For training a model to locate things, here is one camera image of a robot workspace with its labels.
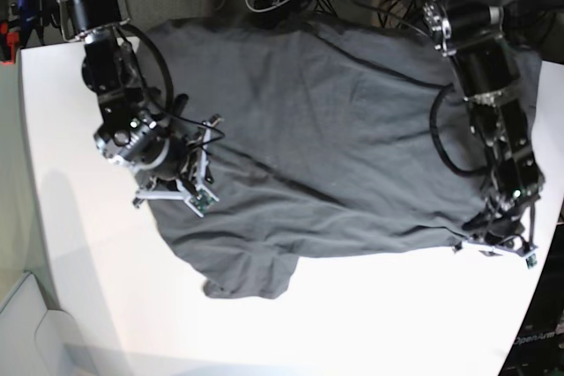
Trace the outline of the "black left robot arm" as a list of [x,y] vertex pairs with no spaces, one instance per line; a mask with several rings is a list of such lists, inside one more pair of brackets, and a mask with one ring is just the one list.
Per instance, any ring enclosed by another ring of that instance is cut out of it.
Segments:
[[[526,87],[510,49],[511,22],[521,0],[413,0],[417,12],[403,24],[430,38],[449,61],[454,81],[443,86],[430,108],[431,141],[443,164],[445,188],[477,188],[481,208],[462,224],[463,242],[492,255],[529,257],[535,251],[534,230],[523,227],[533,216],[545,178],[535,158]],[[484,163],[464,169],[451,159],[440,136],[443,101],[458,94]]]

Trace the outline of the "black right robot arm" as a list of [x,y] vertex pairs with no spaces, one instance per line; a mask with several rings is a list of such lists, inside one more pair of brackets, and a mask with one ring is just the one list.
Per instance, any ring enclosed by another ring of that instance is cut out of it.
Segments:
[[93,138],[110,163],[148,173],[154,184],[179,181],[189,192],[213,177],[206,156],[213,122],[185,123],[189,98],[175,94],[164,56],[130,23],[127,0],[56,0],[65,41],[81,41],[82,78],[97,97],[102,124]]

